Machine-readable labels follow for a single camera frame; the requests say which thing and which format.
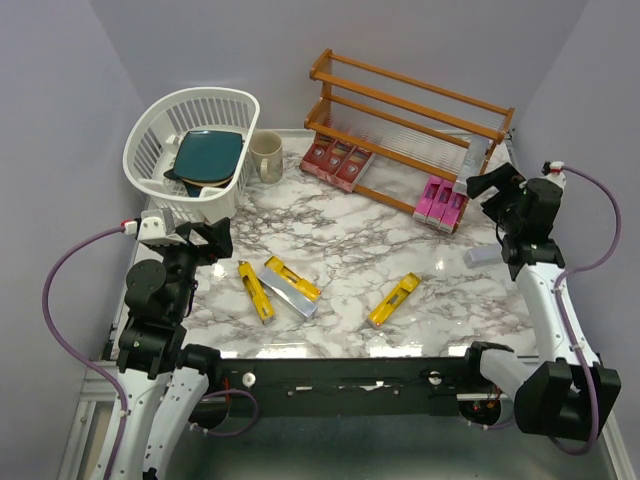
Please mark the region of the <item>silver toothpaste box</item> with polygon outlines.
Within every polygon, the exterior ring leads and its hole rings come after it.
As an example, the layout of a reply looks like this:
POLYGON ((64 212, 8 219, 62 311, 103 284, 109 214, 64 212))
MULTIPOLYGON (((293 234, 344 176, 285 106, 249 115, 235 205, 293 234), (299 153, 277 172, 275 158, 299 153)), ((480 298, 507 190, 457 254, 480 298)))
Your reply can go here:
POLYGON ((278 298, 303 318, 310 319, 316 313, 317 305, 274 270, 265 267, 258 274, 257 278, 264 286, 272 290, 278 298))
POLYGON ((486 158, 489 140, 474 135, 469 141, 460 171, 453 184, 452 191, 456 194, 467 195, 467 180, 480 174, 486 158))
POLYGON ((495 265, 501 262, 501 247, 494 244, 471 248, 465 252, 463 260, 469 269, 495 265))

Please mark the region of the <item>pink Curaprox box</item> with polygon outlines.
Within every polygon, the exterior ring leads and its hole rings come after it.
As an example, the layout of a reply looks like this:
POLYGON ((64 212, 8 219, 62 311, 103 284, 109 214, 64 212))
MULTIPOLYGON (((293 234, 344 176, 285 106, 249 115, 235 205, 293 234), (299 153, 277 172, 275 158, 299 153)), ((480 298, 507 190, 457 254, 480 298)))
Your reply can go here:
POLYGON ((438 180, 431 184, 428 190, 428 198, 431 206, 427 216, 427 223, 438 227, 442 221, 449 204, 454 184, 448 180, 438 180))
POLYGON ((460 222, 466 208, 468 197, 459 193, 452 193, 442 214, 439 229, 447 233, 453 233, 460 222))
POLYGON ((442 178, 435 175, 431 175, 429 177, 429 180, 427 181, 427 184, 425 185, 424 190, 419 198, 418 204, 414 209, 414 219, 422 223, 426 223, 428 221, 429 215, 436 203, 436 196, 442 184, 442 181, 442 178))

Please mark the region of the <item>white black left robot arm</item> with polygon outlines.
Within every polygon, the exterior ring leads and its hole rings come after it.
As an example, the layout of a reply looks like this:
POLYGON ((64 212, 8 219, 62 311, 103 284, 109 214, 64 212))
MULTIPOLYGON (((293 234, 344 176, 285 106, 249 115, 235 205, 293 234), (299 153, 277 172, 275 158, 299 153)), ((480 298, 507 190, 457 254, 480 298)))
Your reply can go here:
POLYGON ((167 227, 145 214, 138 238, 158 256, 135 263, 126 276, 117 398, 95 479, 162 478, 198 400, 222 380, 219 351, 185 345, 183 321, 191 313, 197 269, 233 253, 229 218, 167 227))

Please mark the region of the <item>yellow Curaprox box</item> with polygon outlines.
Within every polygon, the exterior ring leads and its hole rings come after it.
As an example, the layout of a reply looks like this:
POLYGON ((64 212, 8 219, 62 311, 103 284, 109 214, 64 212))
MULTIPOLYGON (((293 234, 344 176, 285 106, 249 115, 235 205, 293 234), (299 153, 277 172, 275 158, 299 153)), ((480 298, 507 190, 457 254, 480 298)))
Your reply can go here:
POLYGON ((249 262, 239 260, 237 270, 261 323, 269 324, 275 318, 275 310, 253 267, 249 262))
POLYGON ((410 272, 392 289, 381 303, 369 314, 369 322, 379 327, 402 305, 409 295, 420 285, 421 279, 410 272))
POLYGON ((321 290, 312 284, 309 280, 301 277, 293 270, 291 270, 280 258, 271 256, 264 266, 273 270, 277 275, 284 279, 287 283, 293 286, 298 292, 302 293, 306 298, 312 302, 317 302, 321 290))

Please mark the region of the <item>red 3D toothpaste box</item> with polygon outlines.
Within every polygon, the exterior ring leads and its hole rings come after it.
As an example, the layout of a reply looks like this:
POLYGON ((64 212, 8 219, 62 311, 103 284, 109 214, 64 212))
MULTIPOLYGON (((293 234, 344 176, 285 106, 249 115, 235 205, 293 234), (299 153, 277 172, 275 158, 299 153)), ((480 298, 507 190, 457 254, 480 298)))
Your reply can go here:
POLYGON ((320 178, 329 182, 337 173, 353 148, 354 145, 351 143, 334 140, 327 148, 327 151, 319 165, 321 172, 320 178))

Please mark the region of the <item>red Muesrgtei toothpaste box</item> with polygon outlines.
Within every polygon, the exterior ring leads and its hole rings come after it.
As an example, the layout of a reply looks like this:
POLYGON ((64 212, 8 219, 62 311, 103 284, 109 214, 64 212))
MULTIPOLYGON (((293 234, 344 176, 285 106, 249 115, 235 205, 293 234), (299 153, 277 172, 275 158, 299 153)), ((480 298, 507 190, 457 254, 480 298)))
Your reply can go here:
POLYGON ((369 167, 372 156, 373 153, 369 150, 354 148, 334 176, 336 185, 352 192, 369 167))

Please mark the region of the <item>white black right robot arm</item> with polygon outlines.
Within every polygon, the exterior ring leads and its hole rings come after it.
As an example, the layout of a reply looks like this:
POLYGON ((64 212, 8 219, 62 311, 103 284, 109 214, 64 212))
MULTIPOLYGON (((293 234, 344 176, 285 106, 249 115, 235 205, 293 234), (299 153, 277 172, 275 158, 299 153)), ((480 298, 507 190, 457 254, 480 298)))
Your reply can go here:
POLYGON ((551 237, 569 171, 561 162, 547 162, 541 176, 526 179, 506 163, 467 180, 470 198, 497 190, 481 207, 495 223, 502 260, 525 300, 540 363, 530 367, 507 346, 475 342, 459 371, 471 391, 493 384, 506 394, 521 432, 584 455, 613 409, 621 379, 603 366, 584 336, 567 282, 577 271, 567 268, 551 237))

